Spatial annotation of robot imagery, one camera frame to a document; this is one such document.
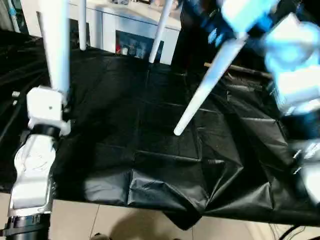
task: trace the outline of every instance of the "tile floor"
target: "tile floor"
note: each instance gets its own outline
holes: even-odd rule
[[[8,203],[9,195],[0,193],[0,228],[7,221]],[[289,227],[203,217],[193,228],[183,231],[160,211],[55,200],[50,239],[89,240],[102,233],[113,240],[274,240]],[[320,228],[307,227],[292,240],[315,236],[320,236]]]

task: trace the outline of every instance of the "black tablecloth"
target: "black tablecloth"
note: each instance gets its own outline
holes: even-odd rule
[[[0,32],[0,62],[0,191],[9,192],[25,94],[48,84],[42,39]],[[204,215],[318,225],[320,214],[293,191],[294,161],[259,79],[225,77],[173,134],[202,75],[73,49],[72,132],[57,151],[56,197],[162,210],[178,226]],[[15,106],[12,91],[21,92]]]

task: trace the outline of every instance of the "shelf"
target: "shelf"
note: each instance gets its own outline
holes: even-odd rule
[[[78,0],[69,0],[69,3],[78,5]],[[158,25],[162,9],[160,7],[153,7],[142,2],[133,2],[131,0],[129,0],[128,5],[114,4],[109,2],[109,0],[87,0],[86,7],[88,9],[93,9],[103,13],[117,15],[153,25]],[[179,16],[179,12],[171,13],[166,21],[165,27],[180,31],[181,22]]]

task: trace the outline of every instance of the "cable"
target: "cable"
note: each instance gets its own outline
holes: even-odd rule
[[[294,231],[295,229],[299,228],[299,225],[295,225],[290,227],[287,231],[284,232],[284,234],[282,234],[281,237],[279,237],[279,240],[284,240],[286,238],[286,236],[288,236],[292,231]]]
[[[306,226],[303,226],[303,228],[302,228],[301,231],[298,231],[297,233],[293,234],[293,235],[289,238],[289,240],[293,239],[296,235],[302,233],[304,230],[306,230]]]
[[[308,239],[308,240],[320,240],[320,236],[316,236],[316,237],[310,238],[310,239]]]
[[[276,235],[275,235],[274,229],[272,228],[272,226],[271,226],[270,223],[269,223],[268,225],[269,225],[269,228],[270,228],[270,230],[271,230],[271,232],[272,232],[272,239],[273,239],[273,240],[276,240]]]

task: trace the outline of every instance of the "white cabinet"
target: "white cabinet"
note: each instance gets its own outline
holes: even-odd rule
[[[21,0],[23,15],[30,35],[42,37],[37,0]],[[78,21],[78,6],[69,4],[69,19]],[[102,12],[86,9],[86,22],[89,28],[90,46],[103,49],[102,41]]]
[[[157,25],[155,24],[150,24],[108,13],[103,13],[102,15],[102,27],[103,49],[112,53],[115,53],[116,51],[116,31],[128,33],[131,35],[138,35],[150,39],[151,41],[149,42],[150,44],[148,44],[147,55],[151,51],[153,39],[155,38],[157,31]],[[178,30],[170,28],[164,29],[164,33],[161,39],[161,41],[163,41],[163,47],[160,57],[160,63],[167,65],[171,64],[178,36]]]
[[[21,6],[29,34],[42,37],[39,20],[41,10],[38,1],[41,0],[21,0]],[[77,21],[78,0],[68,2],[69,18]],[[161,10],[131,0],[128,5],[113,4],[109,0],[86,0],[86,22],[89,32],[87,35],[90,46],[115,53],[117,36],[120,33],[122,36],[130,35],[130,39],[138,38],[137,44],[145,41],[147,43],[146,55],[148,55],[151,50],[150,45],[156,35],[160,15]],[[158,51],[160,63],[171,64],[180,29],[179,18],[169,17]]]

